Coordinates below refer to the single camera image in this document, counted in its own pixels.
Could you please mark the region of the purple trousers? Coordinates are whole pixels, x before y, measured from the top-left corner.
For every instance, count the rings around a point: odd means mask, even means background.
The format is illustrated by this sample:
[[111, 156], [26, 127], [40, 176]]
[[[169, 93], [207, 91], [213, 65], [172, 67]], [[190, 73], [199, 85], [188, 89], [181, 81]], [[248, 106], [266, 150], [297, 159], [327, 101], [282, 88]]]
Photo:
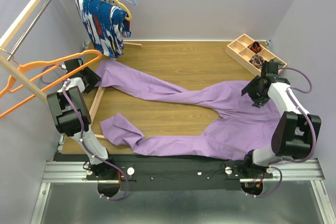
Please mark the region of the purple trousers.
[[96, 72], [101, 87], [147, 101], [149, 109], [163, 105], [150, 121], [152, 135], [120, 113], [100, 122], [111, 144], [127, 146], [136, 154], [238, 161], [250, 150], [269, 145], [280, 120], [273, 102], [256, 108], [241, 96], [245, 81], [224, 81], [191, 91], [113, 60], [101, 62]]

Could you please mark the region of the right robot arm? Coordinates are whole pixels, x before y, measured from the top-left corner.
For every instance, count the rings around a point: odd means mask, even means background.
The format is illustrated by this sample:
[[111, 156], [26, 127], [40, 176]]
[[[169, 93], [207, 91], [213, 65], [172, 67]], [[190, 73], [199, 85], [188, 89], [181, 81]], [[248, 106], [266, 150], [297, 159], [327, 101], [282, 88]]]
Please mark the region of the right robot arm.
[[279, 70], [280, 63], [265, 61], [261, 74], [241, 91], [258, 108], [272, 100], [281, 116], [270, 145], [245, 155], [241, 171], [249, 178], [266, 172], [270, 165], [281, 161], [303, 163], [314, 155], [316, 149], [321, 118], [310, 114], [301, 105], [293, 93], [295, 88], [286, 78], [279, 76]]

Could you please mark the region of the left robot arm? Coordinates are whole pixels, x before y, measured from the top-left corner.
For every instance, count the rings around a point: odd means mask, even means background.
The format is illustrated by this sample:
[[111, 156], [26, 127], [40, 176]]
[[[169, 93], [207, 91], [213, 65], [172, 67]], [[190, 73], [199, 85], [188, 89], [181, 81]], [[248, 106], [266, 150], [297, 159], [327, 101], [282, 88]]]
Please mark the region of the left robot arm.
[[101, 78], [89, 67], [72, 74], [57, 92], [47, 95], [47, 102], [57, 131], [75, 140], [89, 158], [86, 171], [98, 178], [112, 179], [117, 169], [112, 156], [91, 129], [92, 119], [82, 97]]

